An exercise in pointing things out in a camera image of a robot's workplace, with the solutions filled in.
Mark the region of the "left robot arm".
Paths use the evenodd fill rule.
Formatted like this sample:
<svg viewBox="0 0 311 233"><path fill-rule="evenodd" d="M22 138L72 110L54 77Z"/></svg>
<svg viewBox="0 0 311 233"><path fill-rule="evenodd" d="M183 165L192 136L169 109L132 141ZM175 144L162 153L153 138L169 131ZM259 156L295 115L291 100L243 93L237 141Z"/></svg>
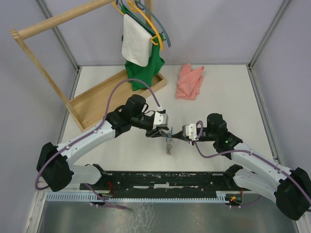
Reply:
<svg viewBox="0 0 311 233"><path fill-rule="evenodd" d="M77 166L75 162L82 156L132 127L143 129L147 136L154 136L167 130L168 115L165 110L144 112L148 108L146 99L140 95L131 96L126 104L106 115L106 118L80 136L65 143L53 145L46 143L40 152L36 170L47 187L53 192L64 189L69 184L87 183L96 189L107 185L103 169L97 165Z"/></svg>

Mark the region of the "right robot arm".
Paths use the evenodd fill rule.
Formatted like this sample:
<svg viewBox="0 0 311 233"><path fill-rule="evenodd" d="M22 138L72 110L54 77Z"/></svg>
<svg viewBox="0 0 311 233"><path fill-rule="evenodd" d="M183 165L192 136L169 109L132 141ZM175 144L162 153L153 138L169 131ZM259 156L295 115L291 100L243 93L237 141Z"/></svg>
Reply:
<svg viewBox="0 0 311 233"><path fill-rule="evenodd" d="M301 169L291 169L255 152L249 145L227 129L223 116L207 116L207 126L198 121L184 125L174 139L198 142L212 141L215 156L223 155L234 162L225 171L223 184L229 190L245 188L271 200L288 218L299 220L311 210L311 179Z"/></svg>

